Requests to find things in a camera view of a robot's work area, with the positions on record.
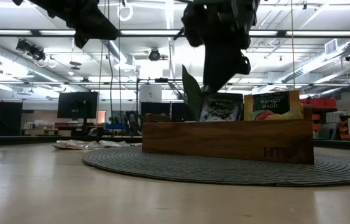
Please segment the beige surface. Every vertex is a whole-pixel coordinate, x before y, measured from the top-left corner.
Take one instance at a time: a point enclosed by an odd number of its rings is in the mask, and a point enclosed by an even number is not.
[[[350,151],[316,152],[350,156]],[[241,187],[112,174],[81,151],[0,147],[0,223],[350,223],[350,186]]]

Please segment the snack package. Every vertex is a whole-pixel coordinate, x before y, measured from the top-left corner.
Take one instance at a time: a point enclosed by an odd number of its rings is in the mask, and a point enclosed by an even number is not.
[[[242,94],[217,93],[205,98],[200,121],[239,121]]]
[[[244,121],[303,118],[298,90],[247,95],[244,102]]]

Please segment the plant leaf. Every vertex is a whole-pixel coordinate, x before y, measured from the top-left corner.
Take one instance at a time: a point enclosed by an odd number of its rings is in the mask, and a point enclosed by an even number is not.
[[[177,94],[179,95],[179,98],[181,100],[183,100],[183,102],[185,102],[188,105],[187,97],[185,95],[183,95],[182,93],[180,93],[180,91],[176,88],[176,86],[173,83],[168,82],[168,84],[169,84],[169,87],[173,91],[177,91]]]
[[[187,72],[184,65],[182,65],[182,68],[183,87],[187,96],[188,106],[193,113],[195,121],[199,121],[203,106],[203,95],[201,88],[197,80],[195,80],[195,78]]]

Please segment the mango magic package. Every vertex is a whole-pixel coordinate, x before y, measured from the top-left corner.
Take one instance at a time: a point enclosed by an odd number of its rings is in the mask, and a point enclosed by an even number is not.
[[[244,121],[302,119],[299,91],[244,96]]]

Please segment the hanging ring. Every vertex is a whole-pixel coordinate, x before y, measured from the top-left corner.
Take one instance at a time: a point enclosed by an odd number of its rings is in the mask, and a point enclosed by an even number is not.
[[[127,17],[122,17],[122,15],[121,15],[122,9],[129,9],[129,14],[127,15]],[[118,6],[117,7],[117,16],[118,16],[120,21],[123,21],[123,22],[128,21],[133,16],[133,7],[132,6],[121,6],[121,5]]]

